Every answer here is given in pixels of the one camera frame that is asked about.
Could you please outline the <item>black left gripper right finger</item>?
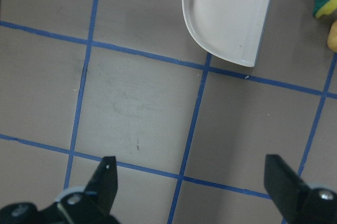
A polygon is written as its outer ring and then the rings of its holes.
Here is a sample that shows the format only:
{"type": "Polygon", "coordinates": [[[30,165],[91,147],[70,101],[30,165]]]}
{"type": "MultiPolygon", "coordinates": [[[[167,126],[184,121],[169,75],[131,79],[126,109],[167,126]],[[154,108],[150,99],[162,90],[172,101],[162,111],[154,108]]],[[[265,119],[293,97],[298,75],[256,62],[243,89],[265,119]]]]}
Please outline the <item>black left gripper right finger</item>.
{"type": "Polygon", "coordinates": [[[264,188],[287,223],[336,223],[336,192],[307,184],[277,154],[265,156],[264,188]]]}

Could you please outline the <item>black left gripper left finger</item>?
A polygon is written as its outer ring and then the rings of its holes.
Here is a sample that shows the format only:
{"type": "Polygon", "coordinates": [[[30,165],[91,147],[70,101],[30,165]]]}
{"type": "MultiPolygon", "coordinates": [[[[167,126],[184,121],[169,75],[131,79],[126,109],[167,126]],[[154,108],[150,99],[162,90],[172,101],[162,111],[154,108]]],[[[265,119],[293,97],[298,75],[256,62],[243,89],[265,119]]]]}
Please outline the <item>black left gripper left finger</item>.
{"type": "Polygon", "coordinates": [[[117,194],[116,158],[104,157],[82,191],[63,191],[49,207],[31,202],[1,208],[1,223],[117,223],[110,214],[117,194]]]}

